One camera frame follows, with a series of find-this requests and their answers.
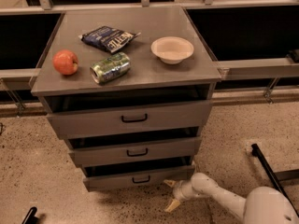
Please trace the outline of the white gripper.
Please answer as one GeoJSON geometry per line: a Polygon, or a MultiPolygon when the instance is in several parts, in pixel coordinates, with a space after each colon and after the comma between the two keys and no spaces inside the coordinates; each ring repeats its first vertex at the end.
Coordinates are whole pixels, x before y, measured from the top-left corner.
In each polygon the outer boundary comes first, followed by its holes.
{"type": "Polygon", "coordinates": [[[197,192],[192,187],[190,180],[164,180],[164,183],[173,188],[173,195],[175,199],[169,201],[168,206],[164,209],[166,213],[171,213],[180,206],[180,202],[185,202],[196,197],[197,192]]]}

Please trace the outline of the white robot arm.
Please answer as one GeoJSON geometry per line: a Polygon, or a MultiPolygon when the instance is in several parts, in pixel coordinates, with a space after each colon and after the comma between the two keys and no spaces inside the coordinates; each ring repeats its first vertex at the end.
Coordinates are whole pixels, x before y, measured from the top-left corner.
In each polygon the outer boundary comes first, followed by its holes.
{"type": "Polygon", "coordinates": [[[188,180],[165,180],[164,183],[173,189],[173,198],[164,209],[168,213],[188,200],[212,198],[242,224],[299,224],[291,202],[273,188],[258,187],[243,198],[203,173],[195,173],[188,180]]]}

